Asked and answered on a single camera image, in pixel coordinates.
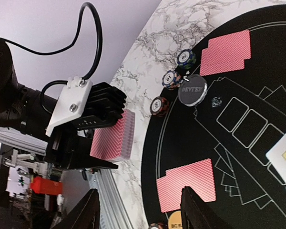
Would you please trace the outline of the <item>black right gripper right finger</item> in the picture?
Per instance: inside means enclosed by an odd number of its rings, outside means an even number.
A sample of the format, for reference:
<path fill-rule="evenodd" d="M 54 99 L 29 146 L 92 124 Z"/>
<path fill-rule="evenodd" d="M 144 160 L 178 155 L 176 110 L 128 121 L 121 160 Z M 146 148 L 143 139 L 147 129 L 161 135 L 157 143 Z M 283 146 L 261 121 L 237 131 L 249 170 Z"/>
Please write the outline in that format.
<path fill-rule="evenodd" d="M 216 215 L 191 187 L 182 189 L 180 207 L 183 229 L 233 228 Z"/>

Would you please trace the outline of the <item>green poker chip stack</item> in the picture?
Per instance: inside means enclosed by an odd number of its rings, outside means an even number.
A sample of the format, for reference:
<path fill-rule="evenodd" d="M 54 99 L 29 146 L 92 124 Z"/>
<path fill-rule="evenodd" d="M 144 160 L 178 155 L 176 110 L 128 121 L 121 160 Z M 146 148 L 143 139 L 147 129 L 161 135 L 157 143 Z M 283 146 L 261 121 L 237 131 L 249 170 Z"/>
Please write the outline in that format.
<path fill-rule="evenodd" d="M 190 69 L 196 63 L 196 55 L 190 49 L 182 50 L 177 56 L 177 65 L 183 69 Z"/>

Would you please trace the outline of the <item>orange big blind button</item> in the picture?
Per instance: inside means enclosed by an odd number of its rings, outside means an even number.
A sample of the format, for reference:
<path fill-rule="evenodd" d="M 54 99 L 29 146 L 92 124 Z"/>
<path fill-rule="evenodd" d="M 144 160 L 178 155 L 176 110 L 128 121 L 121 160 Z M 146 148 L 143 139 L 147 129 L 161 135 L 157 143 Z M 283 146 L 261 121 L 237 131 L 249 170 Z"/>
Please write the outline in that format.
<path fill-rule="evenodd" d="M 182 217 L 180 211 L 173 212 L 168 219 L 168 229 L 182 229 Z"/>

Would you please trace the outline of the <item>red playing card deck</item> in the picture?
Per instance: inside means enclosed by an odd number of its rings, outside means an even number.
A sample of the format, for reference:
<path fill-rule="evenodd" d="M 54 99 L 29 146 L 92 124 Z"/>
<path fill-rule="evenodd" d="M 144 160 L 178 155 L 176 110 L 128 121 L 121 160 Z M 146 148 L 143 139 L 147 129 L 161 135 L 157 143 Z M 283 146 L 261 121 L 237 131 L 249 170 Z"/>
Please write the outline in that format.
<path fill-rule="evenodd" d="M 135 127 L 135 113 L 124 109 L 116 125 L 95 129 L 90 156 L 109 162 L 130 159 Z"/>

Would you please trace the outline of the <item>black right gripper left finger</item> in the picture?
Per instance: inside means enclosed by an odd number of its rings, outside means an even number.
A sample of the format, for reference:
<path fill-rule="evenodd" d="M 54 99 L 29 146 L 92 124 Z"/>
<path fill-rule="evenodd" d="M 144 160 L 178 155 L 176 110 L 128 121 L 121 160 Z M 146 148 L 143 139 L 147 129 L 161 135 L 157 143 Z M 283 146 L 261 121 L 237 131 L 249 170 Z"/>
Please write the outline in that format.
<path fill-rule="evenodd" d="M 100 213 L 99 193 L 92 188 L 53 229 L 99 229 Z"/>

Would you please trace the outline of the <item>black white poker chip stack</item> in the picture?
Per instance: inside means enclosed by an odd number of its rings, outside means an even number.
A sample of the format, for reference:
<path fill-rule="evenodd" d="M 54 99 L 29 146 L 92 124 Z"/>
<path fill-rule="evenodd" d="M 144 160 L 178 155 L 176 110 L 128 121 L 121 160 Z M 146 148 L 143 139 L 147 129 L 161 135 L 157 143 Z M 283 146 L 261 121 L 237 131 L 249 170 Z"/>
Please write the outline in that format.
<path fill-rule="evenodd" d="M 162 86 L 167 90 L 177 89 L 183 81 L 183 77 L 176 71 L 169 70 L 162 77 Z"/>

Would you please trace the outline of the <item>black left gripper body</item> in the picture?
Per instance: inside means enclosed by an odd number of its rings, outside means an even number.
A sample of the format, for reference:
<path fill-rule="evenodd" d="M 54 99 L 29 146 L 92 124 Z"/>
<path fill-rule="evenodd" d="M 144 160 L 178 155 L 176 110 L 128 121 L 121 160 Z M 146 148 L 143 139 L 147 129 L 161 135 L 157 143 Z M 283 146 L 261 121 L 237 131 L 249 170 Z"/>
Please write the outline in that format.
<path fill-rule="evenodd" d="M 94 85 L 82 77 L 67 81 L 46 128 L 44 161 L 61 170 L 117 169 L 90 155 L 94 130 L 111 127 L 122 118 L 126 94 L 106 82 Z"/>

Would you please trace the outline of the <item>red poker chip stack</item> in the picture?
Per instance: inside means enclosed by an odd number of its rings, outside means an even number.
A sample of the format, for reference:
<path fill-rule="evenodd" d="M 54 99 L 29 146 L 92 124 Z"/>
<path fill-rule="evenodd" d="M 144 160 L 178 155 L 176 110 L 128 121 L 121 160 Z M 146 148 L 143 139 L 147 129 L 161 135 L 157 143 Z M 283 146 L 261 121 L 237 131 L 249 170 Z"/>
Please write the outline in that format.
<path fill-rule="evenodd" d="M 150 112 L 153 116 L 162 117 L 167 113 L 168 109 L 169 101 L 162 96 L 154 98 L 150 105 Z"/>

